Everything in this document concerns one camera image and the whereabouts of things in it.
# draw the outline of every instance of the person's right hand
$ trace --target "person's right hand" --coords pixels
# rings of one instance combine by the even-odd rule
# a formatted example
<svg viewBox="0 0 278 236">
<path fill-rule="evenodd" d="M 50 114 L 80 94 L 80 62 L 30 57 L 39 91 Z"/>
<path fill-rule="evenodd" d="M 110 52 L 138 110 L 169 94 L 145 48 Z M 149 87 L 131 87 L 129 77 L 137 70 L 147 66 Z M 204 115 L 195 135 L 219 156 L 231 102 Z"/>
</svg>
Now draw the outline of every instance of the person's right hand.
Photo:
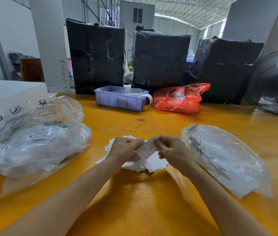
<svg viewBox="0 0 278 236">
<path fill-rule="evenodd" d="M 184 176 L 190 170 L 190 166 L 197 165 L 179 137 L 161 135 L 158 140 L 154 141 L 154 144 L 159 149 L 159 158 L 165 158 L 169 164 L 178 169 Z"/>
</svg>

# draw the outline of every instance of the black wrapped box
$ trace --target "black wrapped box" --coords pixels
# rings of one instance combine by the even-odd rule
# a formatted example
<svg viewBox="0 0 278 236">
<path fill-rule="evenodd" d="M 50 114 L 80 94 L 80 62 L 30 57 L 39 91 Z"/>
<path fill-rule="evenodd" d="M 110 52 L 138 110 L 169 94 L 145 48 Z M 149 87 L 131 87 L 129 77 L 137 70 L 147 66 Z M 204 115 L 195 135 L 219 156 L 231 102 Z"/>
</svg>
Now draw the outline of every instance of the black wrapped box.
<svg viewBox="0 0 278 236">
<path fill-rule="evenodd" d="M 132 87 L 150 92 L 187 85 L 183 76 L 190 35 L 135 31 Z"/>
<path fill-rule="evenodd" d="M 202 102 L 240 104 L 250 66 L 264 44 L 213 37 L 203 39 L 195 53 L 192 74 L 197 83 L 209 83 Z"/>
<path fill-rule="evenodd" d="M 76 94 L 124 86 L 126 30 L 66 20 Z"/>
</svg>

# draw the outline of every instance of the purple plastic bin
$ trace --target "purple plastic bin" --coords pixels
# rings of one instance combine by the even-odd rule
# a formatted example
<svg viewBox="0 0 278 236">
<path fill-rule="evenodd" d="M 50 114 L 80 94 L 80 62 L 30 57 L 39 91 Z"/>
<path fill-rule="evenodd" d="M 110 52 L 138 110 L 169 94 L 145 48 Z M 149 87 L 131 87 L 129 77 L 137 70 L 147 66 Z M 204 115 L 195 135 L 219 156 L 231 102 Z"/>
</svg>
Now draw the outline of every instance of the purple plastic bin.
<svg viewBox="0 0 278 236">
<path fill-rule="evenodd" d="M 108 85 L 105 87 L 101 87 L 98 89 L 95 89 L 95 98 L 98 105 L 104 105 L 114 108 L 122 108 L 127 109 L 131 111 L 141 112 L 143 106 L 145 105 L 147 101 L 147 97 L 133 97 L 128 96 L 120 93 L 111 93 L 113 91 L 121 91 L 124 90 L 125 87 L 119 87 L 119 86 L 112 86 Z"/>
</svg>

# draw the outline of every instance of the hand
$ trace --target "hand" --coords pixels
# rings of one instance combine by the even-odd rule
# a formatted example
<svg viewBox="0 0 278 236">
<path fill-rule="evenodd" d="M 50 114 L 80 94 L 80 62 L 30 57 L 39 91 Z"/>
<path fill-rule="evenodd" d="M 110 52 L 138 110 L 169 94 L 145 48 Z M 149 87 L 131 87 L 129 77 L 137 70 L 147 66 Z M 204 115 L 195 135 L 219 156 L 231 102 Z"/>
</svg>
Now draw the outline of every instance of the hand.
<svg viewBox="0 0 278 236">
<path fill-rule="evenodd" d="M 161 135 L 158 140 L 154 141 L 154 144 L 159 149 L 159 158 L 166 158 L 169 164 L 178 169 L 184 176 L 188 173 L 190 166 L 198 167 L 179 137 Z"/>
<path fill-rule="evenodd" d="M 115 164 L 119 170 L 119 168 L 125 162 L 130 160 L 131 156 L 134 154 L 134 151 L 141 147 L 143 144 L 143 138 L 132 139 L 117 137 L 115 138 L 111 150 L 109 151 L 109 154 L 107 155 L 105 160 L 111 161 L 111 163 Z"/>
</svg>

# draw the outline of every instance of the orange table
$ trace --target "orange table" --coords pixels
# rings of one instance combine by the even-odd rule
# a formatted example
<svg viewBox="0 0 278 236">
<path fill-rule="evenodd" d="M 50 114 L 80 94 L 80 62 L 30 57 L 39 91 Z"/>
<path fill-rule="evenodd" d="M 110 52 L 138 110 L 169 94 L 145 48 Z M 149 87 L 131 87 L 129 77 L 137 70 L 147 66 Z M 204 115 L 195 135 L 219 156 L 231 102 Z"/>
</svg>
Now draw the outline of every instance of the orange table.
<svg viewBox="0 0 278 236">
<path fill-rule="evenodd" d="M 0 198 L 0 231 L 68 185 L 105 155 L 116 136 L 149 139 L 180 136 L 188 123 L 215 125 L 250 146 L 268 169 L 274 198 L 251 193 L 240 202 L 273 235 L 278 235 L 278 115 L 254 112 L 250 106 L 203 104 L 198 115 L 142 112 L 97 106 L 94 96 L 72 95 L 83 105 L 84 123 L 92 129 L 86 152 L 42 182 Z M 0 176 L 0 191 L 3 177 Z M 168 166 L 156 173 L 122 169 L 98 193 L 68 235 L 221 235 L 195 187 Z"/>
</svg>

